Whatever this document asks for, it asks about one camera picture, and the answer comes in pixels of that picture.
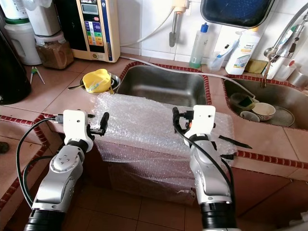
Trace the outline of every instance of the blue bottle cap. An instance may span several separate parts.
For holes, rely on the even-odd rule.
[[[202,33],[206,33],[206,32],[207,32],[207,29],[208,29],[208,24],[204,23],[204,24],[201,26],[201,32],[202,32]]]

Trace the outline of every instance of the black cable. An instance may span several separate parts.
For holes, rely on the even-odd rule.
[[[183,138],[185,139],[189,144],[193,145],[194,147],[196,147],[199,151],[201,151],[212,163],[213,165],[218,169],[218,171],[221,173],[221,175],[223,176],[223,178],[225,179],[230,193],[232,194],[232,185],[231,182],[228,178],[228,176],[226,175],[226,173],[222,170],[222,168],[219,166],[219,164],[203,149],[201,148],[198,144],[196,144],[195,142],[193,142],[192,140],[190,140],[189,138],[187,138],[186,136],[184,136],[178,129],[178,127],[173,124],[173,127],[175,129],[175,131]]]
[[[228,163],[227,163],[223,158],[221,159],[221,161],[222,161],[222,163],[224,163],[225,166],[227,167],[228,172],[229,172],[229,175],[230,175],[230,181],[231,181],[231,186],[232,186],[232,189],[231,189],[231,198],[232,198],[232,203],[233,203],[233,207],[234,207],[234,210],[235,210],[234,177],[233,177],[232,169],[231,169],[231,167],[228,165]]]
[[[25,167],[25,169],[24,169],[23,185],[24,185],[24,188],[25,188],[25,192],[26,192],[27,196],[29,197],[31,203],[33,203],[33,199],[31,198],[30,191],[29,191],[28,185],[27,185],[28,168],[31,166],[31,164],[33,164],[34,162],[37,162],[38,160],[50,159],[50,158],[53,158],[53,157],[54,157],[53,155],[45,155],[45,156],[40,156],[40,157],[38,157],[38,158],[35,158],[35,159],[31,160],[31,161],[27,164],[27,166]]]
[[[48,120],[55,120],[55,117],[51,117],[51,118],[46,118],[46,119],[43,119],[39,122],[37,122],[36,124],[32,125],[32,127],[29,128],[29,130],[23,135],[23,137],[20,139],[18,145],[17,145],[17,150],[16,150],[16,168],[17,168],[17,176],[18,176],[18,180],[19,180],[19,183],[20,183],[20,188],[21,188],[21,191],[25,197],[25,200],[27,201],[28,205],[30,207],[32,207],[32,203],[31,203],[31,200],[30,198],[28,198],[26,192],[25,192],[25,188],[24,188],[24,184],[23,184],[23,181],[22,181],[22,175],[21,175],[21,169],[20,169],[20,160],[19,160],[19,152],[20,152],[20,148],[21,148],[21,145],[23,143],[23,141],[25,140],[26,136],[32,131],[32,129],[34,129],[35,127],[37,127],[39,124],[45,122],[45,121],[48,121]]]

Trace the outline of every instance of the yellow plastic container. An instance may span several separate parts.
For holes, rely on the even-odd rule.
[[[89,93],[105,92],[110,89],[111,85],[111,77],[106,69],[87,73],[82,80]]]

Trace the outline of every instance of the brown container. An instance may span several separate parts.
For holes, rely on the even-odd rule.
[[[74,57],[63,32],[53,36],[35,36],[36,49],[45,67],[64,69],[73,62]]]

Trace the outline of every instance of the white tile wall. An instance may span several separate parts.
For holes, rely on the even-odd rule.
[[[166,17],[172,0],[118,0],[118,17],[121,44],[136,41],[148,35]],[[276,39],[288,24],[294,14],[308,0],[275,0],[267,19],[260,25],[259,34],[262,36],[254,54],[254,59],[265,60],[263,51],[274,45]],[[164,25],[147,40],[128,47],[121,47],[121,51],[131,54],[141,54],[155,58],[163,58],[189,62],[190,54],[197,30],[205,22],[200,13],[201,0],[192,0],[191,14],[182,16],[179,34],[175,47],[169,47],[169,32],[172,29],[173,14]],[[203,63],[213,51],[219,51],[228,41],[230,34],[242,31],[242,28],[222,26],[208,23],[209,41],[204,52]],[[308,49],[308,28],[305,29],[297,45],[294,58],[303,63]]]

